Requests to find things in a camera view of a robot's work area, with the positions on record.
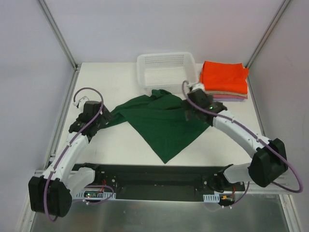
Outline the dark green t shirt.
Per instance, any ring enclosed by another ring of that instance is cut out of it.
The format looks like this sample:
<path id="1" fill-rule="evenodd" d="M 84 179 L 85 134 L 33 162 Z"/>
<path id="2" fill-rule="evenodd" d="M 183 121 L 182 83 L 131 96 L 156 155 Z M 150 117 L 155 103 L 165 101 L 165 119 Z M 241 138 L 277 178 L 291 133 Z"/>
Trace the dark green t shirt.
<path id="1" fill-rule="evenodd" d="M 166 90 L 116 106 L 112 120 L 100 127 L 112 136 L 112 152 L 133 164 L 166 164 L 208 128 L 198 119 L 187 120 L 182 99 Z"/>

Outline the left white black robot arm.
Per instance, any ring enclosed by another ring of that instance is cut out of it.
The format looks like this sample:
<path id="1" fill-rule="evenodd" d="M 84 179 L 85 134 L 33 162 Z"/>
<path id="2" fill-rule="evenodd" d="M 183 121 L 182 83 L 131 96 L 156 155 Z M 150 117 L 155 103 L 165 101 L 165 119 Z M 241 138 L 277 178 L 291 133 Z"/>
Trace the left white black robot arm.
<path id="1" fill-rule="evenodd" d="M 54 161 L 41 176 L 33 176 L 28 183 L 31 210 L 48 217 L 64 217 L 70 210 L 73 197 L 89 185 L 97 188 L 102 176 L 88 167 L 71 171 L 84 149 L 101 127 L 112 119 L 100 101 L 86 101 L 83 111 L 69 127 L 69 134 Z"/>

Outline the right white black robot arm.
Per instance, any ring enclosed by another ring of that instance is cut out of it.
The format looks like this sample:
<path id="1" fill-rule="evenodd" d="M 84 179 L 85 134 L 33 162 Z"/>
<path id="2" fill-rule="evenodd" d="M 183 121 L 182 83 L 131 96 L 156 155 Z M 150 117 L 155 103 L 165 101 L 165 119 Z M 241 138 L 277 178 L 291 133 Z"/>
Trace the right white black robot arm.
<path id="1" fill-rule="evenodd" d="M 289 166 L 283 141 L 260 136 L 238 122 L 228 108 L 206 94 L 201 87 L 191 87 L 183 100 L 186 119 L 195 118 L 229 136 L 251 158 L 244 164 L 229 164 L 217 173 L 215 181 L 221 190 L 229 190 L 236 182 L 254 182 L 260 187 L 284 174 Z"/>

